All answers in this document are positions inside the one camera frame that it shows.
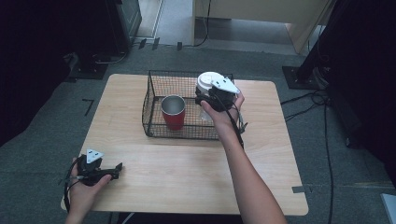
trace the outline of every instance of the left hand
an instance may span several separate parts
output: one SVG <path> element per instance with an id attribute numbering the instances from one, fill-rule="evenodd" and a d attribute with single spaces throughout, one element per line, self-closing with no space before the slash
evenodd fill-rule
<path id="1" fill-rule="evenodd" d="M 71 176 L 78 175 L 77 166 L 77 164 L 74 165 Z M 82 223 L 84 217 L 91 210 L 96 195 L 108 184 L 108 182 L 110 182 L 110 180 L 111 175 L 105 175 L 92 187 L 86 186 L 80 182 L 73 185 L 73 187 L 70 188 L 70 211 L 66 223 Z"/>

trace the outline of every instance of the gray carpet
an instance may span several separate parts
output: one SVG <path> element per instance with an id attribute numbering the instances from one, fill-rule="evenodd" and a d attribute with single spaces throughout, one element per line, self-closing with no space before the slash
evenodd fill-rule
<path id="1" fill-rule="evenodd" d="M 111 74 L 147 74 L 150 69 L 233 73 L 238 79 L 275 82 L 284 101 L 308 92 L 289 90 L 281 68 L 299 66 L 303 61 L 304 57 L 259 52 L 177 51 L 166 46 L 151 50 L 146 46 L 111 64 L 103 80 L 62 83 L 28 129 L 0 147 L 0 222 L 64 222 L 66 212 L 60 207 L 63 186 L 58 186 L 58 180 L 80 152 Z M 94 100 L 87 116 L 89 102 L 82 99 Z M 311 105 L 309 98 L 284 105 L 284 115 Z M 323 114 L 323 107 L 318 107 L 287 123 L 309 206 L 306 216 L 287 217 L 289 223 L 328 222 L 331 191 Z M 380 193 L 396 194 L 396 190 L 383 164 L 364 149 L 345 147 L 345 134 L 336 114 L 330 107 L 327 114 L 334 176 L 332 223 L 387 223 Z M 106 223 L 107 218 L 108 213 L 92 212 L 85 223 Z"/>

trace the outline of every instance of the black controller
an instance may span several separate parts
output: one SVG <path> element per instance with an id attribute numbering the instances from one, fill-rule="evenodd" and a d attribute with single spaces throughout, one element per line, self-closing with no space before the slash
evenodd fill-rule
<path id="1" fill-rule="evenodd" d="M 102 158 L 87 163 L 87 156 L 82 154 L 78 158 L 78 176 L 80 176 L 80 182 L 87 186 L 93 186 L 103 176 L 111 175 L 111 179 L 118 179 L 122 170 L 122 163 L 118 164 L 114 169 L 101 170 L 100 165 Z"/>

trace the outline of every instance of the black wire basket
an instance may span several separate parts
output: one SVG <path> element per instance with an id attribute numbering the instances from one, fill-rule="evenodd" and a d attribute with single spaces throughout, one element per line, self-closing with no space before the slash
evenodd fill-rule
<path id="1" fill-rule="evenodd" d="M 148 90 L 143 103 L 142 124 L 149 137 L 218 140 L 211 120 L 201 118 L 202 108 L 195 103 L 195 87 L 203 72 L 148 71 Z M 232 74 L 222 74 L 233 81 Z M 161 110 L 162 99 L 167 95 L 183 97 L 185 118 L 183 128 L 168 129 Z"/>

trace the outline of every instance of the tape mark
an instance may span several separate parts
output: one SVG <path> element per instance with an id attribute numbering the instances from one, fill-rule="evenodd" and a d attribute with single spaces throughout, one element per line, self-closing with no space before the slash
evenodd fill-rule
<path id="1" fill-rule="evenodd" d="M 177 42 L 177 51 L 181 51 L 182 48 L 183 48 L 183 43 Z"/>
<path id="2" fill-rule="evenodd" d="M 158 44 L 160 43 L 160 38 L 157 37 L 154 39 L 154 44 L 152 45 L 152 50 L 155 50 L 158 48 Z"/>
<path id="3" fill-rule="evenodd" d="M 143 47 L 145 47 L 146 41 L 148 41 L 146 38 L 144 38 L 144 39 L 142 39 L 142 41 L 140 41 L 139 49 L 142 49 Z"/>
<path id="4" fill-rule="evenodd" d="M 304 193 L 305 192 L 304 186 L 291 187 L 291 189 L 293 190 L 293 193 Z"/>
<path id="5" fill-rule="evenodd" d="M 90 113 L 91 107 L 92 107 L 93 102 L 94 102 L 95 100 L 82 99 L 82 101 L 84 101 L 84 102 L 90 102 L 90 105 L 88 106 L 88 109 L 87 109 L 87 111 L 85 112 L 85 115 L 84 115 L 85 117 L 87 117 L 88 113 Z"/>

